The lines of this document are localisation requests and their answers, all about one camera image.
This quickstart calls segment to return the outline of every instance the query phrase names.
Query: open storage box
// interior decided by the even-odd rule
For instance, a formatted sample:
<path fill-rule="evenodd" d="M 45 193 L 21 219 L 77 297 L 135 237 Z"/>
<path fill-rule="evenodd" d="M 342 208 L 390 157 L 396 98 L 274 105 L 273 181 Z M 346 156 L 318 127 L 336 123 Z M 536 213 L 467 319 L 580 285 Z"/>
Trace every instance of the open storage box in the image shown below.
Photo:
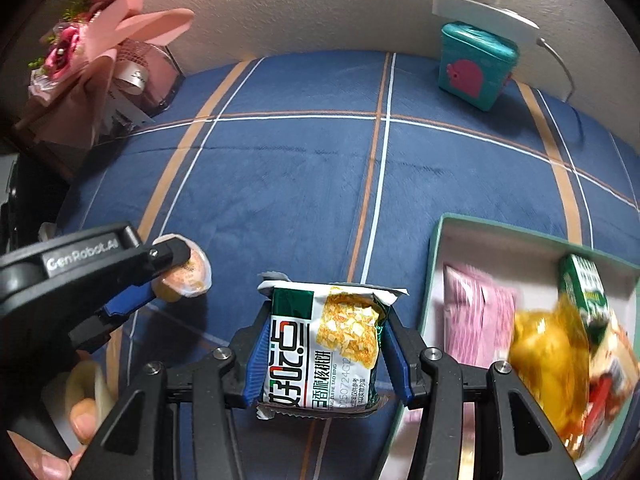
<path fill-rule="evenodd" d="M 558 261 L 574 253 L 593 260 L 609 306 L 626 329 L 636 355 L 640 352 L 638 311 L 640 267 L 560 238 L 479 218 L 444 214 L 430 240 L 425 309 L 418 330 L 427 346 L 444 347 L 445 263 L 469 264 L 494 280 L 518 290 L 519 310 L 552 310 L 558 299 Z M 628 400 L 606 431 L 576 461 L 582 478 L 596 474 L 620 436 L 629 409 Z M 380 464 L 381 480 L 405 479 L 414 453 L 417 423 L 407 423 L 399 410 Z"/>

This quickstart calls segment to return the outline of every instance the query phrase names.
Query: teal container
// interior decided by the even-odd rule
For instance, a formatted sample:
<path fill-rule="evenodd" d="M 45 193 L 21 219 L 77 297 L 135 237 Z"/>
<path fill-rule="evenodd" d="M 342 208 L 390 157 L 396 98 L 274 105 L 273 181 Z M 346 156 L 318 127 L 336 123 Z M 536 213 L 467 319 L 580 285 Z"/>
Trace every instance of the teal container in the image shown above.
<path fill-rule="evenodd" d="M 438 86 L 487 112 L 519 57 L 512 41 L 466 23 L 447 23 L 442 27 Z"/>

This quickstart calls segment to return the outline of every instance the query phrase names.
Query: white snack wrapper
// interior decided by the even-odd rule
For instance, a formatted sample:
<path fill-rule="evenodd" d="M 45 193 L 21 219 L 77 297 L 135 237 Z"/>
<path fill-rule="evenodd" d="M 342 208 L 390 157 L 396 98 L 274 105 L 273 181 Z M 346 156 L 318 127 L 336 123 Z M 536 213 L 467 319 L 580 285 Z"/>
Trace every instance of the white snack wrapper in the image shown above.
<path fill-rule="evenodd" d="M 264 281 L 273 301 L 262 403 L 278 412 L 371 412 L 386 310 L 404 289 Z"/>

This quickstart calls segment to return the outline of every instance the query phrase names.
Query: pink snack package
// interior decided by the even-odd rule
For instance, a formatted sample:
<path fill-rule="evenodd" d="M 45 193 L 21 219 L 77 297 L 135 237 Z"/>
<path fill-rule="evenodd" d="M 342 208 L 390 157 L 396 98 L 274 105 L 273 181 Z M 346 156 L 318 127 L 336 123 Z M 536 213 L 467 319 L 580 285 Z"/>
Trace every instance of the pink snack package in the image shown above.
<path fill-rule="evenodd" d="M 444 266 L 444 351 L 460 364 L 488 368 L 506 360 L 513 337 L 516 290 L 497 285 L 485 272 L 464 264 Z M 474 410 L 465 404 L 465 431 L 474 426 Z M 420 422 L 411 410 L 407 422 Z"/>

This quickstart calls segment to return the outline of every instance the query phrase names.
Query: teal lid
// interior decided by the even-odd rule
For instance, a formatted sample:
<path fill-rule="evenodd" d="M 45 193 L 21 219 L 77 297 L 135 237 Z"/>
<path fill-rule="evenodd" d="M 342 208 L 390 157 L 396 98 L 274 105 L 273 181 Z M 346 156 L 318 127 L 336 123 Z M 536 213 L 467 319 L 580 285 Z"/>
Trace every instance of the teal lid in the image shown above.
<path fill-rule="evenodd" d="M 475 28 L 462 22 L 447 23 L 442 27 L 442 33 L 503 61 L 516 63 L 518 60 L 518 46 L 513 41 L 496 36 L 481 28 Z"/>

